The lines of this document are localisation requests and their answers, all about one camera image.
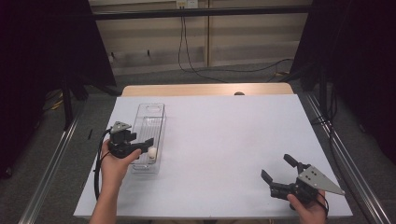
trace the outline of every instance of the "metal frame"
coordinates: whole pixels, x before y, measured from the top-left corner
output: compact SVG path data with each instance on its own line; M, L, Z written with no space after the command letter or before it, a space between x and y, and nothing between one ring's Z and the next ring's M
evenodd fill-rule
M327 134L327 136L330 137L330 130L332 129L332 125L329 122L326 122L326 120L322 117L322 114L318 107L318 100L315 96L313 96L312 93L307 94L306 97L316 116L319 118L319 121L322 122L323 131ZM364 179L363 175L359 171L355 162L352 160L352 157L349 155L347 148L344 146L343 142L341 141L339 135L335 130L332 130L332 144L337 156L346 168L349 177L351 178L360 196L363 198L366 207L369 209L372 217L374 218L375 223L390 224L391 221L381 202Z
M226 7L226 8L189 8L146 11L95 12L92 15L74 15L73 17L90 18L96 21L150 19L171 17L233 16L258 14L290 14L308 12L335 12L336 7Z
M41 206L47 196L48 191L50 190L50 183L56 175L56 171L61 164L64 153L66 152L67 146L73 136L74 130L77 127L80 116L82 115L82 111L85 105L84 102L79 102L78 106L76 106L76 116L69 125L69 128L64 131L61 140L59 141L58 146L56 147L52 159L49 162L46 172L40 180L37 188L35 189L35 194L29 201L26 206L19 224L33 224L35 223L35 219L38 216L38 213L41 209Z

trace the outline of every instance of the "clear plastic container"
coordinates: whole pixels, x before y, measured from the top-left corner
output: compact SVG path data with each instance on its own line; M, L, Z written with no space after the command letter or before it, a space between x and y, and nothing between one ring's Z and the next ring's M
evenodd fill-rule
M165 122L164 104L139 105L133 127L133 132L137 133L135 141L145 142L154 138L154 144L148 152L142 153L137 160L132 162L133 174L155 175L160 171Z

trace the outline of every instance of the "black cable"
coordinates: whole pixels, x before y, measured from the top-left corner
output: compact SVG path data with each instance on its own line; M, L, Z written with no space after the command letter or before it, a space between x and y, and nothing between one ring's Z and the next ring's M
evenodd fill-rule
M318 199L315 199L315 202L318 203L324 209L324 212L326 213L326 219L327 219L327 215L329 215L329 211L330 211L329 202L327 202L327 199L321 193L318 192L318 195L320 195L324 199L324 202L326 203L326 205L321 203Z
M184 41L185 41L185 45L186 45L187 56L188 56L190 68L191 68L192 71L189 71L189 70L184 69L184 68L181 66L181 64L180 64L180 52L181 52L181 45L182 45L182 42L183 42L183 34L184 34ZM202 76L202 75L199 74L199 72L253 73L253 72L260 72L260 71L269 69L269 68L274 67L274 66L277 67L277 65L280 64L280 63L287 62L287 61L294 61L294 60L293 60L293 59L283 59L283 60L280 60L280 61L278 61L278 62L276 62L276 63L273 63L273 64L270 64L270 65L268 65L268 66L265 66L264 68L259 68L259 69L254 69L254 70L234 70L234 69L218 69L218 68L195 69L195 68L192 67L191 58L190 58L190 53L189 53L189 44L188 44L188 40L187 40L186 19L185 19L184 17L181 17L181 34L180 34L180 44L179 44L179 47L178 47L177 61L178 61L178 66L179 66L180 69L181 69L182 71L184 71L184 72L187 72L187 73L194 73L194 74L196 74L196 75L199 76L199 77L209 78L209 79L216 80L216 81L219 81L219 82L227 83L226 81L220 80L220 79L217 79L217 78ZM270 78L269 80L267 80L266 82L271 81L274 77L275 77L275 76L271 77L271 78Z
M268 80L266 82L272 81L276 77L276 74L277 74L277 71L275 71L274 74L270 78L268 78Z
M332 158L333 158L334 161L335 161L335 166L337 167L339 173L341 174L341 177L345 180L344 183L346 184L346 187L348 188L349 193L352 195L352 198L355 200L356 204L358 205L359 209L361 210L361 213L363 214L363 216L364 216L364 218L366 219L367 223L370 223L370 224L371 224L372 222L371 222L370 219L367 217L366 213L364 212L363 208L361 207L361 204L358 202L358 198L356 197L356 194L353 192L352 188L351 188L351 187L349 186L349 184L347 183L346 177L344 176L344 173L341 172L341 168L340 168L340 165L339 165L339 163L338 163L338 160L337 160L336 157L335 157L335 153L334 153L333 145L332 145L332 140L333 140L333 138L332 138L332 133L333 133L333 129L334 129L334 127L332 126L332 123L330 123L330 124L329 124L329 130L330 130L330 131L329 131L329 145L330 145L330 152L332 153Z
M99 192L99 173L100 173L100 167L102 165L102 159L108 154L106 154L102 159L101 159L101 154L102 154L102 145L103 141L105 140L105 137L108 133L110 133L110 129L105 130L105 132L102 134L102 137L99 142L99 148L98 148L98 154L96 155L96 164L95 164L95 169L94 171L94 176L93 176L93 188L95 190L95 197L96 200L98 200L100 192Z
M316 117L314 119L311 119L310 123L311 123L311 125L323 124L323 123L327 123L327 122L332 123L332 121L335 118L335 115L337 114L337 111L338 111L337 94L335 92L334 86L332 86L330 105L329 105L329 108L327 110L327 113L328 113L329 117L326 118L324 116L318 116L318 117Z
M181 51L181 43L183 42L183 34L184 34L184 41L185 41L185 45L186 45L186 51L187 51L187 57L189 59L189 64L190 64L190 68L192 71L188 71L186 69L184 69L181 64L180 64L180 51ZM189 44L187 42L187 28L186 28L186 19L184 17L181 17L181 34L180 34L180 45L178 47L178 66L180 67L180 69L184 72L188 72L188 73L194 73L196 74L198 77L203 77L203 78L208 78L208 79L212 79L215 81L219 81L219 82L223 82L223 83L227 83L226 81L214 78L214 77L206 77L206 76L202 76L201 74L198 73L197 70L195 70L192 67L191 64L191 59L190 59L190 53L189 53Z
M280 63L287 62L287 61L294 61L293 59L282 59L276 63L270 64L268 66L265 66L264 68L258 68L254 70L233 70L233 69L221 69L221 68L207 68L207 69L200 69L197 70L198 72L236 72L236 73L253 73L253 72L260 72L264 71L268 68L272 68L274 66L277 66Z

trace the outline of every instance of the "black robotic gripper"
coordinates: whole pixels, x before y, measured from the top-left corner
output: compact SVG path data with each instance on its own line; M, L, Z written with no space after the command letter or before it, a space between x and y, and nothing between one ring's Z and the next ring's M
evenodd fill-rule
M150 138L144 143L131 144L130 142L135 139L136 133L131 133L129 130L110 133L110 142L108 143L110 153L117 158L123 159L139 148L142 150L142 153L148 152L149 147L154 145L154 138Z
M298 174L302 173L304 169L310 167L310 164L302 164L297 162L292 156L285 154L283 159L290 164L292 167L297 166ZM293 194L296 198L304 204L311 203L318 196L318 190L312 188L311 186L305 184L298 177L296 178L295 183L291 183L288 185L279 184L273 182L273 178L269 176L264 170L262 170L262 179L270 186L271 197L278 198L282 200L288 200L288 194Z

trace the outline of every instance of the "white table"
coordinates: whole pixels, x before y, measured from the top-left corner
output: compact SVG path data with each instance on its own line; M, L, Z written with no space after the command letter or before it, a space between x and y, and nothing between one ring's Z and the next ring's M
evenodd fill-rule
M155 176L127 174L119 217L296 217L289 202L270 197L260 177L265 169L275 182L294 182L297 171L283 161L285 153L337 183L297 95L120 97L108 127L116 120L133 124L142 103L165 104L161 169ZM77 217L91 216L92 183L90 173ZM352 216L344 196L326 198L329 217Z

